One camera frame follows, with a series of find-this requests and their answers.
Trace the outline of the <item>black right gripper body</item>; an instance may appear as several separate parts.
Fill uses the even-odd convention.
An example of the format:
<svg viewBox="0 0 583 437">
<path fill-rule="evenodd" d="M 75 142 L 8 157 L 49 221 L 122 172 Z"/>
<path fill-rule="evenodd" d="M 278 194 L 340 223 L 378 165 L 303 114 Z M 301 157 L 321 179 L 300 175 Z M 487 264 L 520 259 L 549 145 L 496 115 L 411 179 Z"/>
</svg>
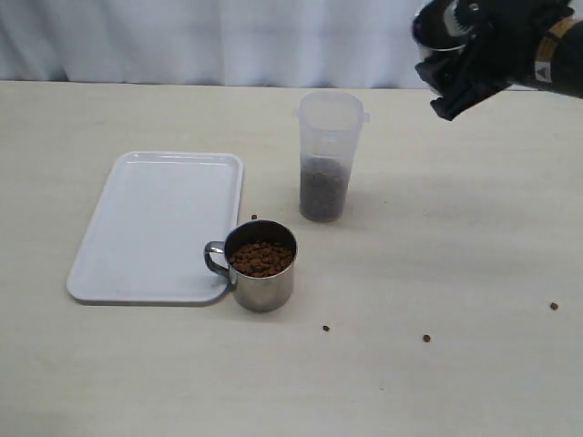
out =
<svg viewBox="0 0 583 437">
<path fill-rule="evenodd" d="M 486 63 L 508 82 L 546 91 L 574 89 L 574 9 L 569 1 L 489 1 L 469 34 L 488 40 Z"/>
</svg>

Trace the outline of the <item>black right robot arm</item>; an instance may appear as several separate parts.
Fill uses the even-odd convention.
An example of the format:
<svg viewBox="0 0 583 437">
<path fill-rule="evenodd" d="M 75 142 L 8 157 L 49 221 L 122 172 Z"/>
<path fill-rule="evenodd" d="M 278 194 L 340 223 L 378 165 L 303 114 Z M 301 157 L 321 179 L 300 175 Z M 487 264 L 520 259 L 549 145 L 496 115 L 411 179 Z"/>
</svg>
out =
<svg viewBox="0 0 583 437">
<path fill-rule="evenodd" d="M 510 86 L 582 96 L 582 20 L 568 1 L 430 1 L 411 33 L 442 119 Z"/>
</svg>

